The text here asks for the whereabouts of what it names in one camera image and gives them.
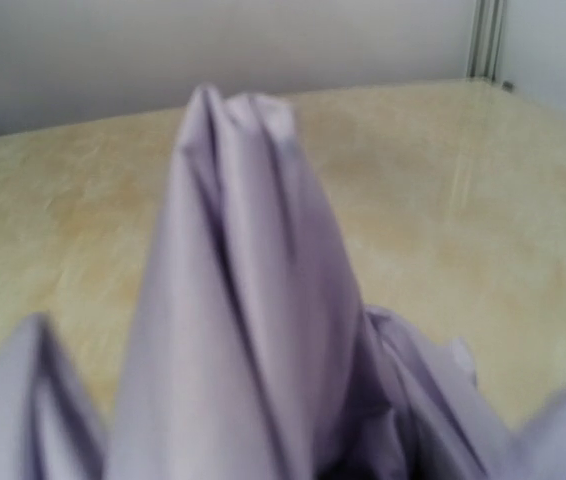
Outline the lavender folding umbrella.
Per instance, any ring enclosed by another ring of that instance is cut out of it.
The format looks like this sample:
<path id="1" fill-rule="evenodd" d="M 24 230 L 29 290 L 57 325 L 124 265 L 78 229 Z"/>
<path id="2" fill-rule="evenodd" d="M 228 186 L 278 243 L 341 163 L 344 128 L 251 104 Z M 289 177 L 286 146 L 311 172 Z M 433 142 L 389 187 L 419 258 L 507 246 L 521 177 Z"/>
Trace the lavender folding umbrella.
<path id="1" fill-rule="evenodd" d="M 511 433 L 464 344 L 364 305 L 290 105 L 201 86 L 112 429 L 30 315 L 0 349 L 0 479 L 566 479 L 566 390 Z"/>

